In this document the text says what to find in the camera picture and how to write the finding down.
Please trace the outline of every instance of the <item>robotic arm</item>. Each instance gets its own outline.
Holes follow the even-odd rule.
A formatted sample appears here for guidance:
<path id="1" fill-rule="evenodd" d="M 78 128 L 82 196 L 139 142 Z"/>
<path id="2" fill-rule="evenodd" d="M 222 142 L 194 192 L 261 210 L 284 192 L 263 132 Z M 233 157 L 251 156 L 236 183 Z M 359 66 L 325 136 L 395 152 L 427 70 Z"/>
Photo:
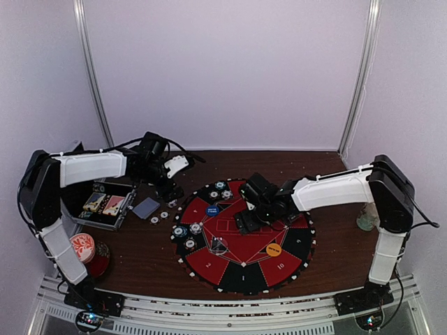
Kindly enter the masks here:
<path id="1" fill-rule="evenodd" d="M 360 292 L 338 295 L 337 308 L 341 315 L 393 301 L 388 282 L 413 224 L 414 187 L 389 157 L 377 156 L 355 170 L 287 181 L 280 188 L 254 174 L 239 192 L 247 202 L 247 209 L 235 215 L 242 234 L 279 219 L 290 223 L 300 212 L 319 207 L 374 202 L 379 239 L 367 283 Z"/>
<path id="2" fill-rule="evenodd" d="M 126 148 L 132 142 L 139 144 Z M 171 159 L 164 157 L 163 153 L 170 142 L 177 145 L 184 155 Z M 149 132 L 135 141 L 99 151 L 49 155 L 38 150 L 33 153 L 19 185 L 17 205 L 47 257 L 68 283 L 67 304 L 91 310 L 102 306 L 100 312 L 118 316 L 123 297 L 94 289 L 92 279 L 75 254 L 62 226 L 61 189 L 82 181 L 126 176 L 135 184 L 154 185 L 157 195 L 169 202 L 183 196 L 183 190 L 173 181 L 173 177 L 179 171 L 194 166 L 195 160 L 205 162 L 177 143 Z"/>

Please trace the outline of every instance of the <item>yellow disc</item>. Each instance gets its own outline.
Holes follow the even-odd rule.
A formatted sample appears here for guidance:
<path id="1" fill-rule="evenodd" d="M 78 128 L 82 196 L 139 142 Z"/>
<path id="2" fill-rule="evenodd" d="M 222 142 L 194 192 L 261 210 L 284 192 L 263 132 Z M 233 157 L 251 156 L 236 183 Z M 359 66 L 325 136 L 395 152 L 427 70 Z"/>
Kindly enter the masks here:
<path id="1" fill-rule="evenodd" d="M 277 257 L 277 256 L 281 255 L 282 248 L 281 248 L 281 246 L 280 246 L 279 244 L 277 244 L 277 243 L 270 243 L 270 244 L 267 246 L 266 250 L 267 250 L 267 254 L 268 254 L 269 256 L 271 256 L 271 257 Z"/>

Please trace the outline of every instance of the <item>dark wood tabletop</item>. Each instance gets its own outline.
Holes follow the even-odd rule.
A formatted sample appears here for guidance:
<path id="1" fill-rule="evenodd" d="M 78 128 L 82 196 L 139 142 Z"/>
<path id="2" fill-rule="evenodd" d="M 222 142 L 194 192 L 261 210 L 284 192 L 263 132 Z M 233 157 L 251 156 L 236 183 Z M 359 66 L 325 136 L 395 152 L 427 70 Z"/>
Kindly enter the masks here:
<path id="1" fill-rule="evenodd" d="M 305 174 L 345 170 L 335 152 L 201 151 L 198 154 L 207 163 L 197 163 L 193 169 L 175 177 L 185 195 L 205 184 L 227 178 L 248 178 L 254 172 L 281 185 L 287 179 L 299 179 Z M 141 186 L 134 204 L 151 195 L 153 190 L 149 186 Z M 361 206 L 347 204 L 313 210 L 317 246 L 309 267 L 294 282 L 255 297 L 218 293 L 190 278 L 177 263 L 170 242 L 173 215 L 167 221 L 151 225 L 149 220 L 141 220 L 129 212 L 118 232 L 91 227 L 83 231 L 105 242 L 112 253 L 107 272 L 98 279 L 99 288 L 178 299 L 298 297 L 363 285 L 378 234 L 376 230 L 363 232 L 357 227 L 356 216 Z"/>

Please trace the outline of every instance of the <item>red and black game mat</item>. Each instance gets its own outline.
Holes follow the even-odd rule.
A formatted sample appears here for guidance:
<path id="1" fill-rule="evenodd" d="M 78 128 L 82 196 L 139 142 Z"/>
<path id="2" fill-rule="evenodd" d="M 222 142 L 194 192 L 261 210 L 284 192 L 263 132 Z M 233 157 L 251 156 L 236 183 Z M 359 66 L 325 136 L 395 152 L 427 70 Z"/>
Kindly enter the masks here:
<path id="1" fill-rule="evenodd" d="M 295 280 L 316 245 L 308 214 L 290 226 L 281 221 L 241 235 L 234 214 L 247 208 L 238 188 L 243 179 L 206 185 L 179 208 L 171 240 L 190 277 L 219 292 L 257 295 Z"/>

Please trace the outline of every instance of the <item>clear plastic object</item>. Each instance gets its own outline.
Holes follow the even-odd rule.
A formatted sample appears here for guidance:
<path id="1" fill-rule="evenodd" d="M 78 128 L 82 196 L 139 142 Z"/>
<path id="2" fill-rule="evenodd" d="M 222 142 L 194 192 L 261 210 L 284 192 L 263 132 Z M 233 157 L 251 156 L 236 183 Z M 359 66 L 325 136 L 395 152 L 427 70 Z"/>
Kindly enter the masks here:
<path id="1" fill-rule="evenodd" d="M 365 232 L 370 232 L 378 224 L 379 215 L 377 214 L 376 205 L 373 202 L 365 204 L 357 216 L 358 227 Z"/>

